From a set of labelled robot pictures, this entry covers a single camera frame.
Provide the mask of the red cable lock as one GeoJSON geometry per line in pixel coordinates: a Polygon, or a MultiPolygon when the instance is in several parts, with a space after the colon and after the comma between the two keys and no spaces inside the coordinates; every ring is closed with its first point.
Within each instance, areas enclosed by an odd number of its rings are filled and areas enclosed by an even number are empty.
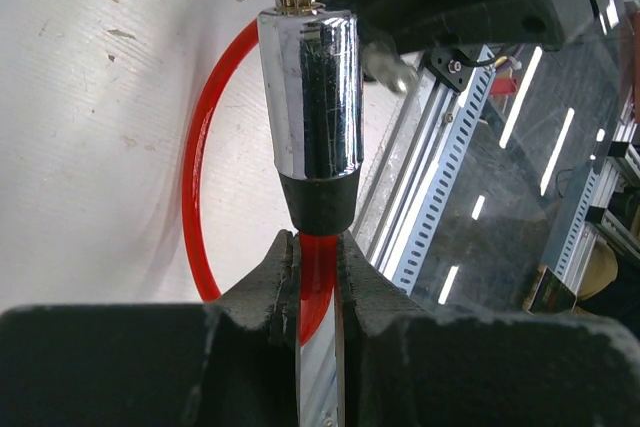
{"type": "Polygon", "coordinates": [[[253,48],[260,51],[274,164],[299,232],[299,340],[306,344],[324,320],[333,295],[338,237],[355,217],[364,159],[357,17],[348,10],[320,6],[299,13],[265,10],[213,68],[192,114],[181,174],[186,254],[204,301],[221,295],[201,226],[204,151],[222,94],[253,48]]]}

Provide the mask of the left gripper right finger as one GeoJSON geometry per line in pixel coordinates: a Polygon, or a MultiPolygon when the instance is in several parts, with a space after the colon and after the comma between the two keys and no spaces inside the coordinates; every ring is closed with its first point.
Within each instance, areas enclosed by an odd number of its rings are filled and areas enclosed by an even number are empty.
{"type": "Polygon", "coordinates": [[[342,235],[342,426],[635,426],[639,343],[610,319],[425,310],[342,235]]]}

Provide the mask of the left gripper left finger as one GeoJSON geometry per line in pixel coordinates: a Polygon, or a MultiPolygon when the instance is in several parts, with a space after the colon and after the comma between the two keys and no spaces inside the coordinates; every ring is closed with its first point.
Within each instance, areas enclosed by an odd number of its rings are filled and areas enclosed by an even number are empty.
{"type": "Polygon", "coordinates": [[[295,426],[297,239],[206,303],[26,305],[1,316],[5,426],[295,426]]]}

